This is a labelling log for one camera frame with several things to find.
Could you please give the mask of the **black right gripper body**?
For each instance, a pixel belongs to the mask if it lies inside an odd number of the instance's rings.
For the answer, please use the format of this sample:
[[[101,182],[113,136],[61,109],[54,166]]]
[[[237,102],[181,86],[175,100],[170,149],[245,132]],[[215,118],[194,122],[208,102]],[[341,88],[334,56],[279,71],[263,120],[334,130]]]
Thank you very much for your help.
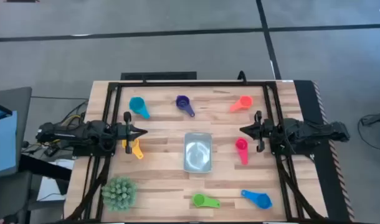
[[[270,134],[273,131],[273,120],[268,118],[262,119],[261,111],[257,111],[254,118],[255,124],[257,125],[257,139],[259,140],[257,152],[262,152],[265,149],[265,142],[263,138],[270,137]]]

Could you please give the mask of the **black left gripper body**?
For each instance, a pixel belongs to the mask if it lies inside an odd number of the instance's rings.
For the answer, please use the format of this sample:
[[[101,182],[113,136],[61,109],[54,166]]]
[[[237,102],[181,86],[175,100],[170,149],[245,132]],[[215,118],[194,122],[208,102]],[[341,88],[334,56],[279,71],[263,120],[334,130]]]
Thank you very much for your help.
[[[115,124],[115,139],[118,140],[125,140],[126,146],[125,153],[131,154],[132,149],[130,146],[130,139],[131,137],[131,113],[126,111],[123,113],[123,123],[116,123]]]

